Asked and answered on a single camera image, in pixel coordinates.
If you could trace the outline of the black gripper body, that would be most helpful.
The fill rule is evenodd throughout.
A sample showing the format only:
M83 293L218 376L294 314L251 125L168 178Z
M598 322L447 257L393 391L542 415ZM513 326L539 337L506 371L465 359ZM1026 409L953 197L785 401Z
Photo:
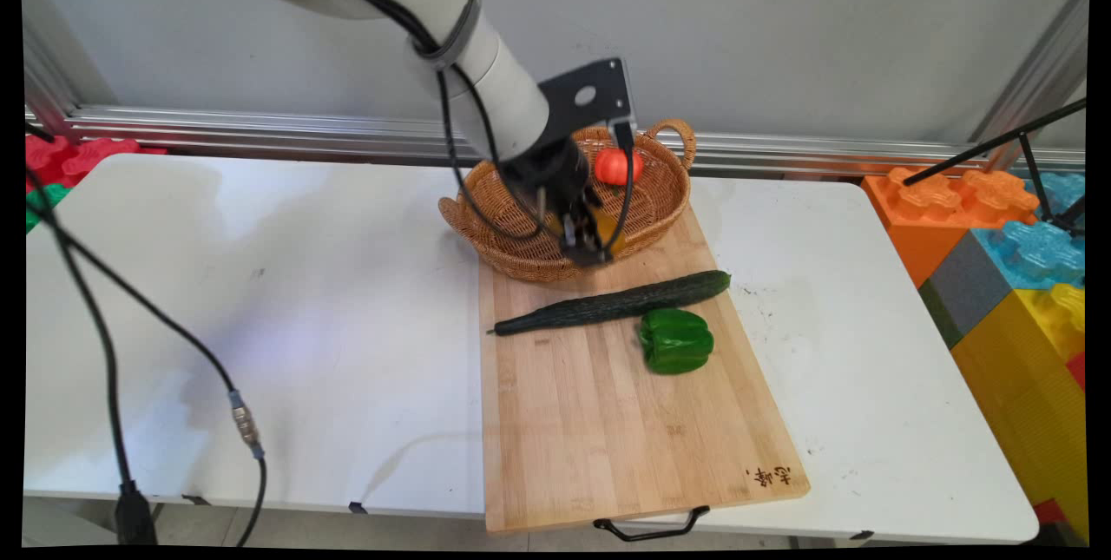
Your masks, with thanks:
M532 146L523 154L500 163L500 173L517 194L531 203L544 194L548 214L579 214L595 203L590 164L570 136Z

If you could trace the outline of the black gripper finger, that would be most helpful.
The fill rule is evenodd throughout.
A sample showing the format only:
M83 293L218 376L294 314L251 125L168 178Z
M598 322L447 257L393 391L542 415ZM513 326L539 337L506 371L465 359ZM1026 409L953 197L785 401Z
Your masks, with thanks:
M610 242L614 237L614 217L611 233L590 233L580 228L580 216L560 216L560 247L575 267L600 267L614 259Z
M612 216L605 212L594 187L587 184L580 196L580 228L590 233L611 233Z

